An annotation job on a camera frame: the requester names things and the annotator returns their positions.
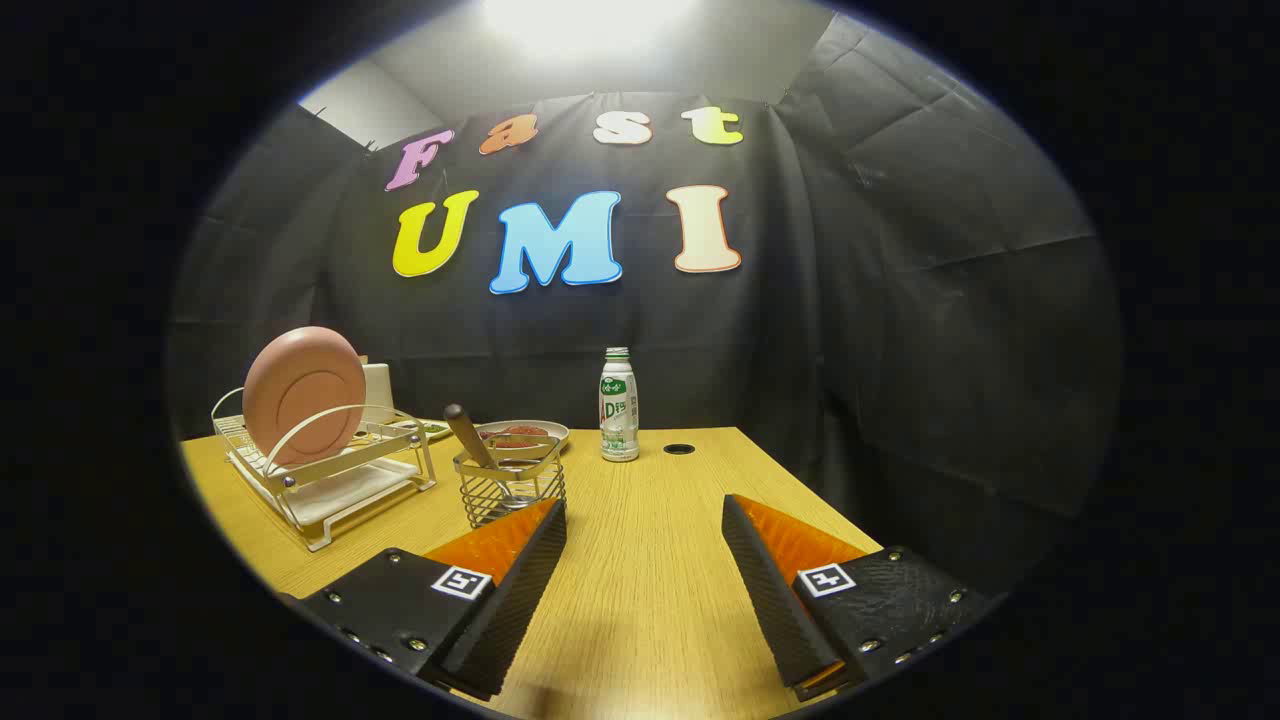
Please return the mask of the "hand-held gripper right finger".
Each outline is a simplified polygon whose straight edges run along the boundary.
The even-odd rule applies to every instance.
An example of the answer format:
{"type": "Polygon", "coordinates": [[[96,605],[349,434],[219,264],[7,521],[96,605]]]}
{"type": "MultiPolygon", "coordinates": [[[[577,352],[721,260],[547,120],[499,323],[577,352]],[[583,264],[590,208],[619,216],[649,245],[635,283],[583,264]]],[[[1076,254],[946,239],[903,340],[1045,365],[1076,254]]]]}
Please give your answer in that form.
{"type": "Polygon", "coordinates": [[[800,701],[882,682],[998,605],[913,550],[860,550],[742,495],[726,496],[722,536],[800,701]]]}

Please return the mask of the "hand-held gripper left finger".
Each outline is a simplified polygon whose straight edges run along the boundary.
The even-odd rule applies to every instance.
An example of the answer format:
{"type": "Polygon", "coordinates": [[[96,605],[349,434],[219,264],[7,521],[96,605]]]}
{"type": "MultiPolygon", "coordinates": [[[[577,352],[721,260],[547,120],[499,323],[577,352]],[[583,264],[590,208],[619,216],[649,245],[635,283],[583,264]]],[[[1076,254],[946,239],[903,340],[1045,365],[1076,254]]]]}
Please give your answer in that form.
{"type": "Polygon", "coordinates": [[[476,700],[499,694],[567,541],[549,498],[426,553],[387,547],[285,606],[376,661],[476,700]]]}

